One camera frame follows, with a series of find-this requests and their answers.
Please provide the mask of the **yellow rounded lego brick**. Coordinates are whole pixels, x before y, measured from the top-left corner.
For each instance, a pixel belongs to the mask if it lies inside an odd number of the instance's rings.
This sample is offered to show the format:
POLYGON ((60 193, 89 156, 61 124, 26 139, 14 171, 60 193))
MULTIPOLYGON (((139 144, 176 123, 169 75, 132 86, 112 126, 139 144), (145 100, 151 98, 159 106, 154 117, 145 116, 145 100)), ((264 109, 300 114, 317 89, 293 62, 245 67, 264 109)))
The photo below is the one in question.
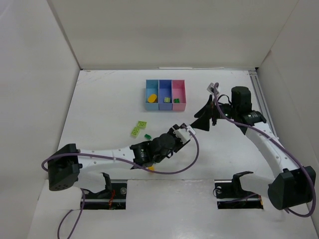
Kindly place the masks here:
POLYGON ((151 94, 147 98, 147 102, 150 104, 157 103, 157 101, 158 101, 158 96, 156 94, 151 94))

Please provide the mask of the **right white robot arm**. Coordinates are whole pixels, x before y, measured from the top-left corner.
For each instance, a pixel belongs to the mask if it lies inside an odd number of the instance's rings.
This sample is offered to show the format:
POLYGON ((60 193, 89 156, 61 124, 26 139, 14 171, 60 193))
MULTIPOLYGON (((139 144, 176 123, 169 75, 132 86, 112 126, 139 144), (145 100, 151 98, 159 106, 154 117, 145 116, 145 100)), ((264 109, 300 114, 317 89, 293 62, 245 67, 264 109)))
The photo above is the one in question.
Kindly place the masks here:
POLYGON ((227 103, 220 103, 223 96, 219 85, 212 83, 206 105, 195 114, 193 129, 209 131, 220 119, 236 125, 258 148, 274 175, 273 179, 251 171, 233 175, 232 192, 241 197, 251 192, 267 197, 277 210, 285 210, 298 217, 310 217, 316 208, 316 172, 311 166, 304 167, 287 151, 272 133, 266 118, 252 109, 251 92, 237 86, 231 90, 227 103))

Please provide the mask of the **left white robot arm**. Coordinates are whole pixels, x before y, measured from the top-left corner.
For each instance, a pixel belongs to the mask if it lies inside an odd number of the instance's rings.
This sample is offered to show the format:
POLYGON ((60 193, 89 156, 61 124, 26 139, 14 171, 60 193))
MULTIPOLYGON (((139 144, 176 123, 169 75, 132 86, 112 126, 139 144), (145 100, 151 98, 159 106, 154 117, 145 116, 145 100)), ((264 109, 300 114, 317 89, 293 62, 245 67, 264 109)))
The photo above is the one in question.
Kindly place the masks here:
POLYGON ((148 169, 182 149, 193 130, 182 124, 153 140, 128 147, 92 152, 70 143, 46 162, 49 190, 62 191, 72 186, 99 193, 108 188, 110 169, 148 169))

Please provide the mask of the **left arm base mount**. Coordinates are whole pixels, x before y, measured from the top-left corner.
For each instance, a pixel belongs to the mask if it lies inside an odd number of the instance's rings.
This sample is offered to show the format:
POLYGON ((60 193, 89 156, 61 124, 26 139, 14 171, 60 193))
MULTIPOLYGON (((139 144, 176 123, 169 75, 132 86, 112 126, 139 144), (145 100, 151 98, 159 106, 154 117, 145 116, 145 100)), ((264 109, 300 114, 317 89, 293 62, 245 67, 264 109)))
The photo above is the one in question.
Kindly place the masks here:
POLYGON ((111 179, 106 173, 88 173, 75 186, 84 190, 81 205, 85 210, 124 210, 128 181, 111 179))

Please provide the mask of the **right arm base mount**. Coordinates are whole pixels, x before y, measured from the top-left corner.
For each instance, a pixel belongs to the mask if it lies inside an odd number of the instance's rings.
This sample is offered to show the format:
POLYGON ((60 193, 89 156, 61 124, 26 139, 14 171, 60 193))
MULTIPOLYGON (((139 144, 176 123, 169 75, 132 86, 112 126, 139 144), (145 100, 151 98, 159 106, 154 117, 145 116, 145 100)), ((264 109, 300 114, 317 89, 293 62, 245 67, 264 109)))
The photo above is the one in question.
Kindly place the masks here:
POLYGON ((214 181, 212 194, 217 199, 218 209, 264 209, 260 195, 241 187, 240 177, 252 173, 244 171, 234 174, 232 179, 214 181))

